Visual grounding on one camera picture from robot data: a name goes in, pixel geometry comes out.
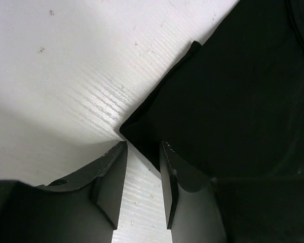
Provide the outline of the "black tank top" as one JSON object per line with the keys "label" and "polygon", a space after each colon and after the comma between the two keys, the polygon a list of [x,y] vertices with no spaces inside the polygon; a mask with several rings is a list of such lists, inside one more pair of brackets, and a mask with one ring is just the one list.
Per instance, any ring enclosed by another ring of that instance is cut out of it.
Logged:
{"label": "black tank top", "polygon": [[239,1],[120,133],[156,168],[166,142],[216,178],[304,175],[304,1]]}

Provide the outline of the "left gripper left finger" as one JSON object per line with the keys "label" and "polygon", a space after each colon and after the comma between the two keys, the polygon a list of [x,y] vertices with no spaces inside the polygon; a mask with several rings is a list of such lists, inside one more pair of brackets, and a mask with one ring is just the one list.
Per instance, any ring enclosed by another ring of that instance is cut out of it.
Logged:
{"label": "left gripper left finger", "polygon": [[122,141],[49,185],[0,180],[0,242],[111,242],[126,167]]}

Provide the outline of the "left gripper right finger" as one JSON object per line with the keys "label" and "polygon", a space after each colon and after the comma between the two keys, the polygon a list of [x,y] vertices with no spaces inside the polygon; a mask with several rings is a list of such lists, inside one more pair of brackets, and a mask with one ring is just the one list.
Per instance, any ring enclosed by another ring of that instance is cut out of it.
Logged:
{"label": "left gripper right finger", "polygon": [[210,178],[160,144],[173,242],[304,242],[304,176]]}

